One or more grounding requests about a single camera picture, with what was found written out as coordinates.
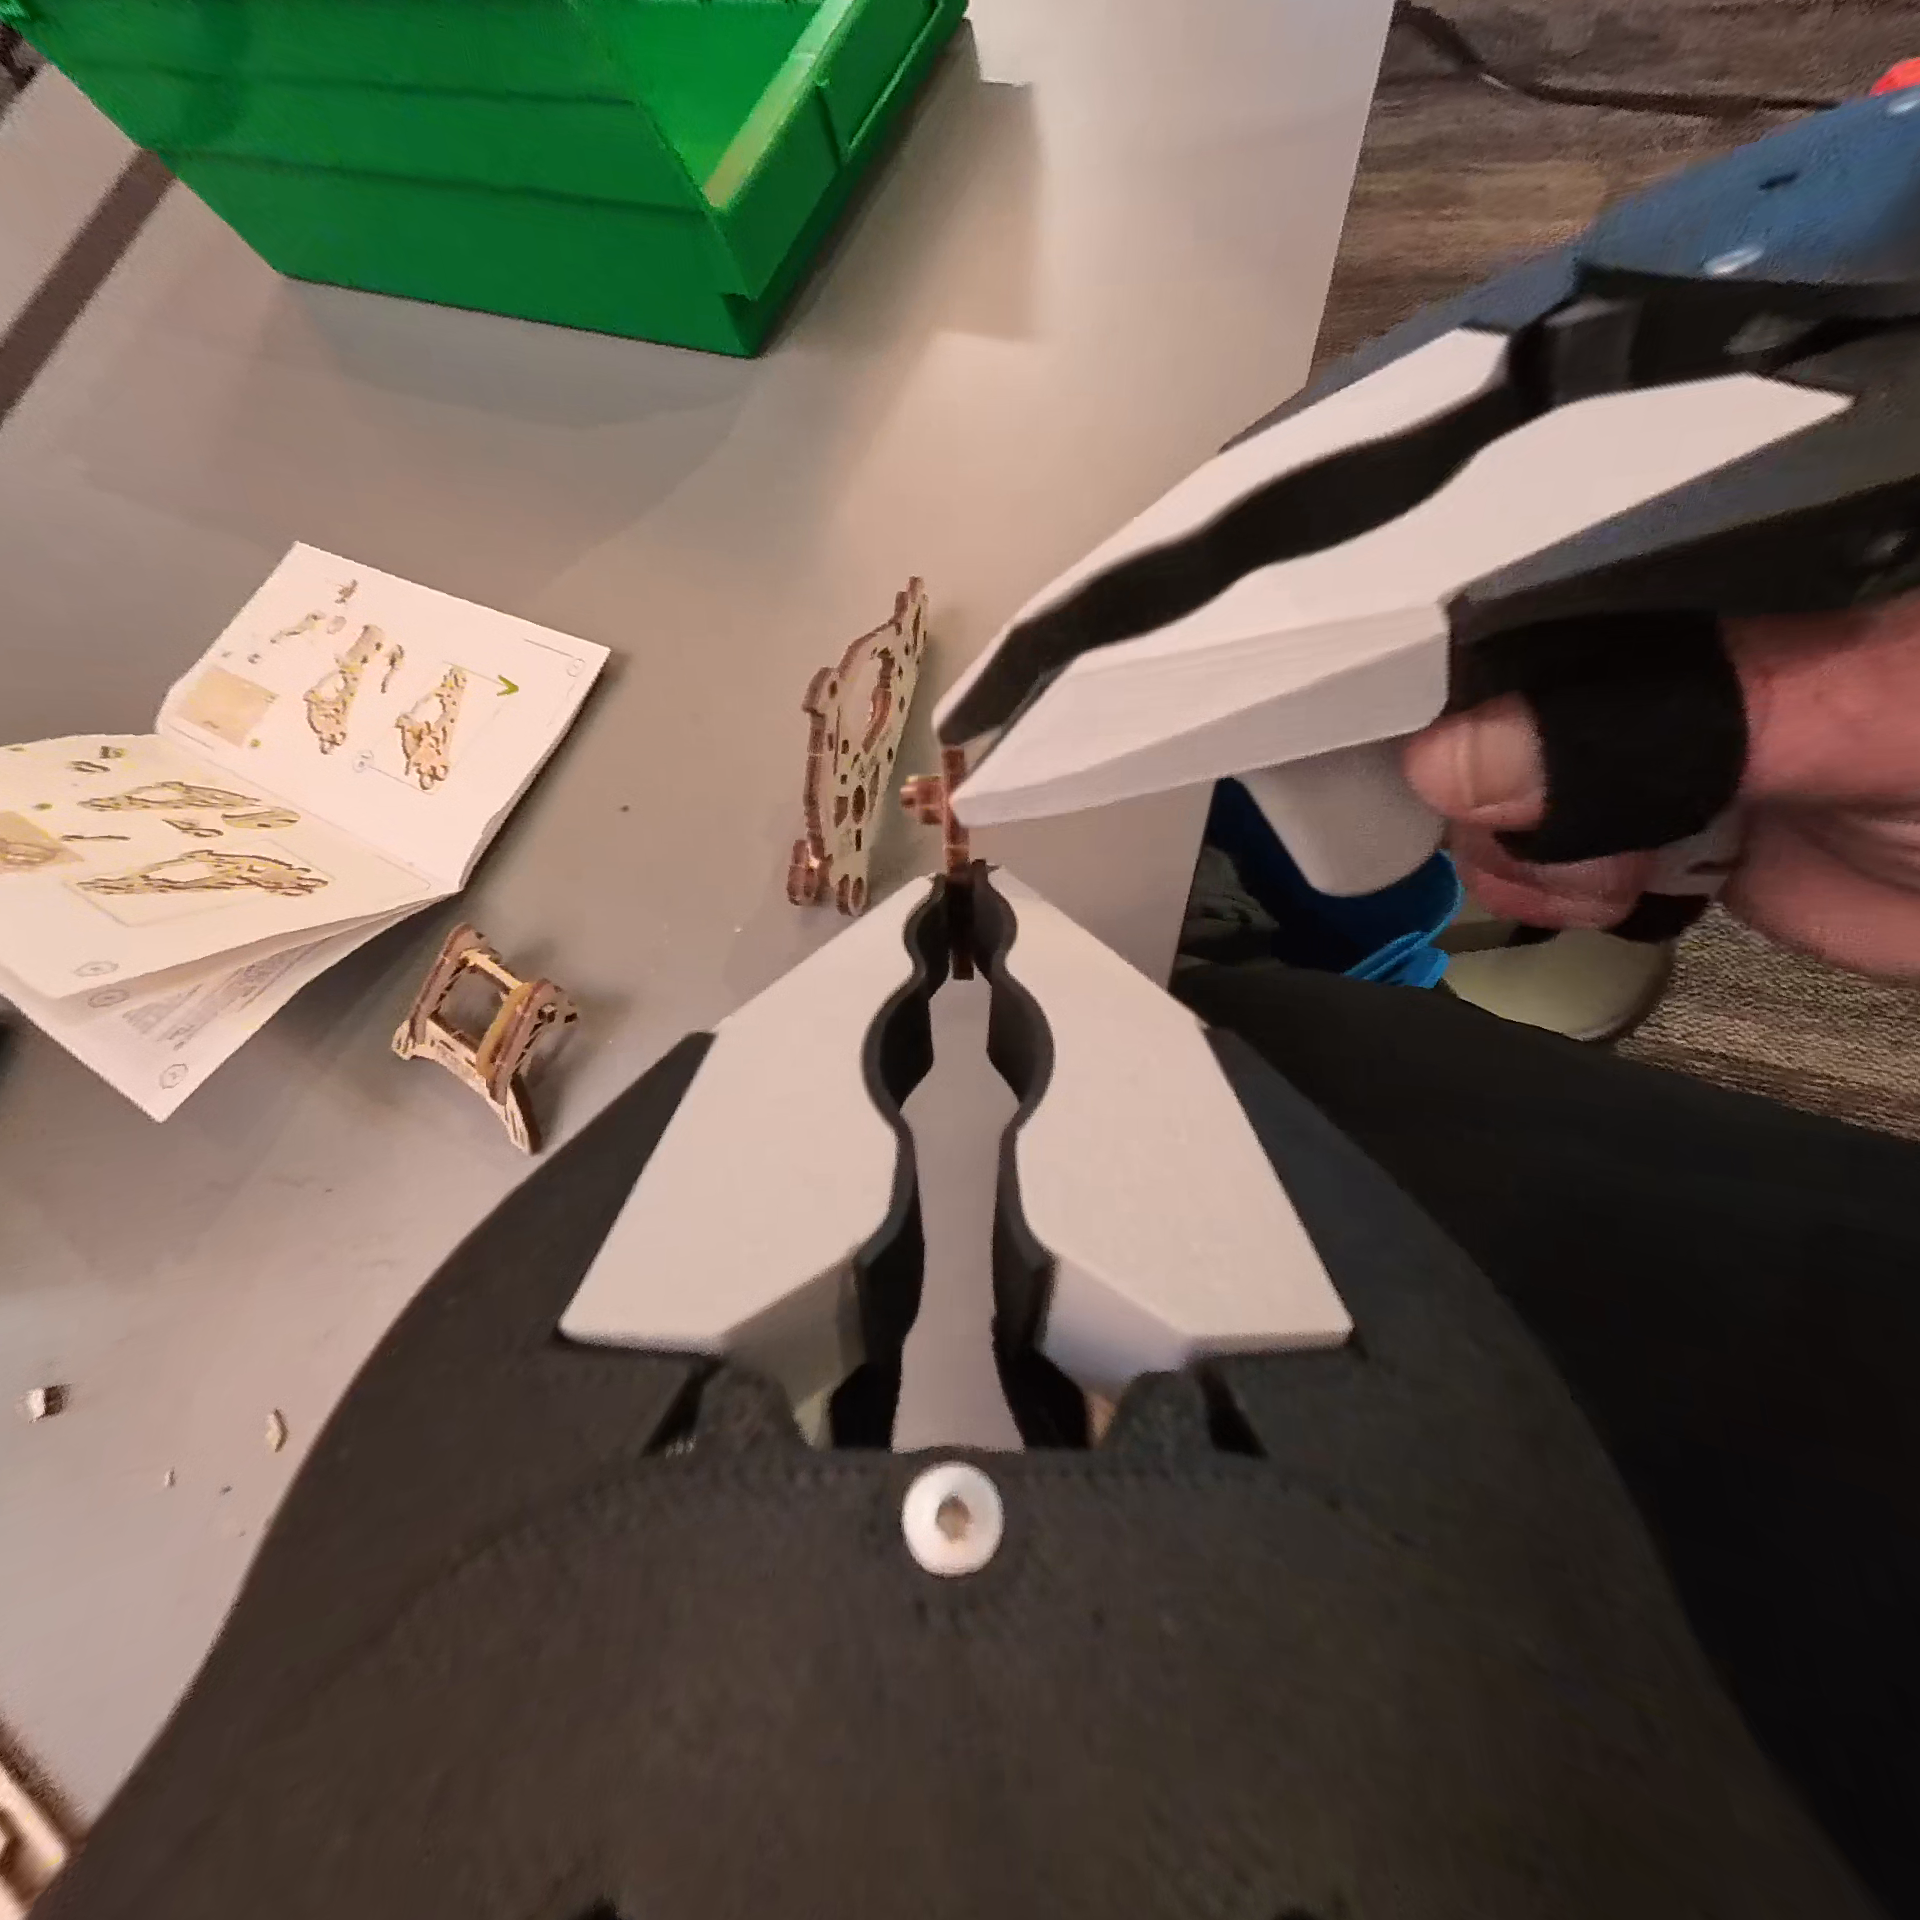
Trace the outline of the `pale shoe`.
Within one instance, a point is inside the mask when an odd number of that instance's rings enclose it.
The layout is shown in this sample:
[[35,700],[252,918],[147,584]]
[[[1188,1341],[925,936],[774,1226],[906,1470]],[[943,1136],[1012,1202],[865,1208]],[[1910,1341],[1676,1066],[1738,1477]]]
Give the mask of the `pale shoe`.
[[1674,977],[1677,942],[1627,942],[1605,930],[1540,932],[1467,903],[1438,936],[1443,986],[1511,1023],[1606,1046],[1644,1023]]

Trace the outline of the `green plastic bin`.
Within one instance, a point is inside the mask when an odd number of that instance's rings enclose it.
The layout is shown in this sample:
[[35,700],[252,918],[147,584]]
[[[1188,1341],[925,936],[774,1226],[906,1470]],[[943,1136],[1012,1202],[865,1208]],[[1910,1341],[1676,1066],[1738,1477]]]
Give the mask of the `green plastic bin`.
[[963,2],[29,2],[281,276],[755,356]]

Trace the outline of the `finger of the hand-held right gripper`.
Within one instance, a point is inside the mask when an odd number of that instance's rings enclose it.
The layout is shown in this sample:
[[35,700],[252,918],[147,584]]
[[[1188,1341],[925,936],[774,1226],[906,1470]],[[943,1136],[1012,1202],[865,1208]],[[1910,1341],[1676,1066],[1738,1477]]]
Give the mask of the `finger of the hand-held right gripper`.
[[1395,762],[1452,690],[1453,591],[1603,514],[1825,422],[1842,400],[1684,381],[1663,448],[1653,400],[1534,406],[1433,495],[1326,553],[1263,567],[1167,631],[1074,660],[979,735],[955,812],[999,826],[1234,777],[1278,829],[1427,829]]
[[1453,327],[1221,449],[1015,614],[947,695],[940,743],[1005,728],[1074,660],[1423,502],[1516,429],[1511,356],[1508,334]]

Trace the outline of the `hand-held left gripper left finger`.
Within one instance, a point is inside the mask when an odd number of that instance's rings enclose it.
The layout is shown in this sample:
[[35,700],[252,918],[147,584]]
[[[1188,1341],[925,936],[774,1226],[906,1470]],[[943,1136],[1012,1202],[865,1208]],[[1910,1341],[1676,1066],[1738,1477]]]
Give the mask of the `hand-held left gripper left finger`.
[[891,1445],[924,1284],[902,1105],[933,1062],[951,890],[906,884],[703,1038],[570,1341],[724,1359],[779,1385],[817,1445]]

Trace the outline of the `small wooden model frame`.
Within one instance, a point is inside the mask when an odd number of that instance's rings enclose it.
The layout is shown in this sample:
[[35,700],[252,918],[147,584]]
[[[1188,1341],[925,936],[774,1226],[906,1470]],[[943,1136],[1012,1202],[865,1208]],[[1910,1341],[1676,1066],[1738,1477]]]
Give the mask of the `small wooden model frame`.
[[458,921],[423,976],[390,1050],[444,1066],[499,1117],[524,1157],[541,1150],[527,1076],[540,1046],[578,1022],[575,1000],[546,976],[521,976],[473,924]]

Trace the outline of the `small wooden model piece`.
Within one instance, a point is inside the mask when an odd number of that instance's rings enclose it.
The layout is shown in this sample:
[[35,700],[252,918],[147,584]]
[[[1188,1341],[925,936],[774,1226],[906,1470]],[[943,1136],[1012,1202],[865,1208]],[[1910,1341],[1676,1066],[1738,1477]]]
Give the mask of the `small wooden model piece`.
[[967,772],[967,749],[940,748],[940,770],[915,775],[899,789],[902,814],[942,837],[942,864],[902,926],[902,944],[924,993],[937,992],[947,980],[991,980],[996,959],[991,936],[999,932],[999,906],[990,887],[991,869],[973,857],[969,829],[955,812]]

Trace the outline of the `person's right hand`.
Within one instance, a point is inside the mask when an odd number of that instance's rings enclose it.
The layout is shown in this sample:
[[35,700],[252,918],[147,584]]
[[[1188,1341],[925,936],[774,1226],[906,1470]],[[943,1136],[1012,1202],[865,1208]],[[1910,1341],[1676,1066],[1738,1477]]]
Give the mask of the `person's right hand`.
[[[1916,594],[1833,614],[1735,618],[1743,838],[1718,900],[1773,944],[1838,968],[1918,970]],[[1411,738],[1411,789],[1450,826],[1469,890],[1537,928],[1615,928],[1650,890],[1650,852],[1540,864],[1505,832],[1542,823],[1545,735],[1523,696]]]

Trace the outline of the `person's black trouser leg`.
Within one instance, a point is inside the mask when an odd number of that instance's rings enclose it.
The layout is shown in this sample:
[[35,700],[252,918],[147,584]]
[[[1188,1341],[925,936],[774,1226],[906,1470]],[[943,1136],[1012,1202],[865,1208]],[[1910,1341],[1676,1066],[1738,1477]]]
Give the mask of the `person's black trouser leg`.
[[1260,1050],[1567,1380],[1742,1713],[1918,1912],[1918,1148],[1274,962],[1175,992]]

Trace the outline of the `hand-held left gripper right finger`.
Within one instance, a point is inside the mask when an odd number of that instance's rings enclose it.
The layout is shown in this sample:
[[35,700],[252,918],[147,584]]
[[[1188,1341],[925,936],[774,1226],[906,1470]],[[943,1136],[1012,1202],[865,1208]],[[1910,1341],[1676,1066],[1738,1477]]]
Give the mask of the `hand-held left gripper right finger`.
[[996,1148],[991,1352],[1029,1448],[1093,1445],[1093,1406],[1218,1359],[1354,1337],[1206,1023],[1009,871],[975,864],[972,959],[1015,1100]]

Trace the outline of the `flat wooden model panel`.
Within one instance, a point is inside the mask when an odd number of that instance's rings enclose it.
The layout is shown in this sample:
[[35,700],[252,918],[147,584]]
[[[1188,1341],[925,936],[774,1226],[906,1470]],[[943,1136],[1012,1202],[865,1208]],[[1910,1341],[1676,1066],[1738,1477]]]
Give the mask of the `flat wooden model panel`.
[[854,634],[803,695],[803,829],[785,895],[854,918],[871,895],[879,816],[895,793],[899,748],[929,648],[929,591],[910,578],[883,623]]

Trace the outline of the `instruction booklet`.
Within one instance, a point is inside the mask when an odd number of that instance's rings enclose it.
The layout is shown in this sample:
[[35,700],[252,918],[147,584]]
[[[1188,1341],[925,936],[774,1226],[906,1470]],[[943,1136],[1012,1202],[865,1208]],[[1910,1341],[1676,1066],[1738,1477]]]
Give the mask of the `instruction booklet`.
[[4,740],[4,1010],[172,1117],[467,887],[610,658],[292,543],[145,730]]

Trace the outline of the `blue plastic object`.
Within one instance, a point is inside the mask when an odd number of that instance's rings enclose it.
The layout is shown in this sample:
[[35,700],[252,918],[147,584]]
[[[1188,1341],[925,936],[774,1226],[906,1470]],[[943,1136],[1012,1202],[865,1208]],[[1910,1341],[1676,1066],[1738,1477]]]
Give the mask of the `blue plastic object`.
[[1274,959],[1423,992],[1450,966],[1443,936],[1463,900],[1445,852],[1381,890],[1329,895],[1307,881],[1243,786],[1218,782],[1190,878],[1181,959]]

